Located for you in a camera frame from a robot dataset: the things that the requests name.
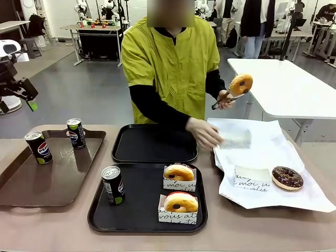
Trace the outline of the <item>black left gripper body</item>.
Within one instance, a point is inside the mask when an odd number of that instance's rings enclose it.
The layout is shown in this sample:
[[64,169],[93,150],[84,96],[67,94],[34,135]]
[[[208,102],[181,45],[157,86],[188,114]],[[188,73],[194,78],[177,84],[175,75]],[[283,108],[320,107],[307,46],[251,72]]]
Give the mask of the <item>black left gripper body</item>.
[[38,91],[29,79],[16,80],[17,71],[10,61],[1,61],[1,97],[16,96],[25,101],[33,101]]

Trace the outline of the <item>person right hand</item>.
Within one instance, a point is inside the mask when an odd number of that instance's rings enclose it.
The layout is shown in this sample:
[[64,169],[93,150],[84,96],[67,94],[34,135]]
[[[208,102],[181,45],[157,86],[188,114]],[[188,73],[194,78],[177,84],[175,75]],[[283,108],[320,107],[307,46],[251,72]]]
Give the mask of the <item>person right hand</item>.
[[190,132],[197,143],[206,150],[211,150],[224,141],[219,135],[218,129],[204,120],[189,118],[185,129]]

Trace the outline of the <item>person left hand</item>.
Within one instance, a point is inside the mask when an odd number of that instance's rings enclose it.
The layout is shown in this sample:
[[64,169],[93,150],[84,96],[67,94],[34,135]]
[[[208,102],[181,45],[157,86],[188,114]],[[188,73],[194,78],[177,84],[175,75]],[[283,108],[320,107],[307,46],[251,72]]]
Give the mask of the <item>person left hand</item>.
[[217,97],[218,108],[226,110],[233,106],[235,101],[230,101],[233,96],[227,90],[221,90]]

